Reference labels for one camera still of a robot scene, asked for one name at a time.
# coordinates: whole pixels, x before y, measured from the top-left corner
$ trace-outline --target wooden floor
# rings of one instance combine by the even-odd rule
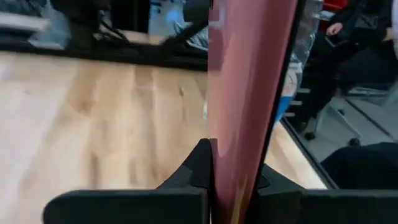
[[[206,75],[0,54],[0,221],[40,223],[74,189],[152,189],[206,137]],[[282,126],[267,163],[322,188]]]

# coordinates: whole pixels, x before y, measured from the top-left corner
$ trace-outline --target person's hand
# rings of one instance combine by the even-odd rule
[[[327,30],[326,30],[326,35],[336,35],[340,32],[340,30],[343,28],[342,23],[337,22],[333,25],[331,25]]]

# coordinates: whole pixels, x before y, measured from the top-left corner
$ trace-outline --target pink panel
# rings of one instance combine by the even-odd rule
[[[208,125],[213,223],[243,223],[297,0],[214,0],[210,15]]]

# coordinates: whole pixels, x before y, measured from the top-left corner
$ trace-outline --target chair leg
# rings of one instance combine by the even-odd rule
[[[311,131],[305,133],[304,138],[308,141],[314,140],[317,137],[317,134],[321,130],[321,126],[323,123],[323,119],[326,116],[326,111],[329,105],[326,105],[326,107],[321,110],[321,112],[318,114],[317,118],[315,119],[314,123],[312,124],[312,127],[310,128]]]
[[[362,134],[343,116],[338,110],[332,106],[328,107],[328,112],[335,117],[335,119],[344,127],[348,128],[356,138],[361,139]]]

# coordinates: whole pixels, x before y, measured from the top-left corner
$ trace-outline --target black pants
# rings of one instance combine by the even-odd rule
[[[317,116],[337,88],[348,91],[358,83],[392,83],[398,72],[395,59],[382,58],[370,47],[348,44],[331,50],[324,34],[318,34],[310,58],[300,87],[311,93],[297,95],[303,105],[290,110],[304,122]]]
[[[341,189],[398,190],[398,144],[344,147],[322,162]]]

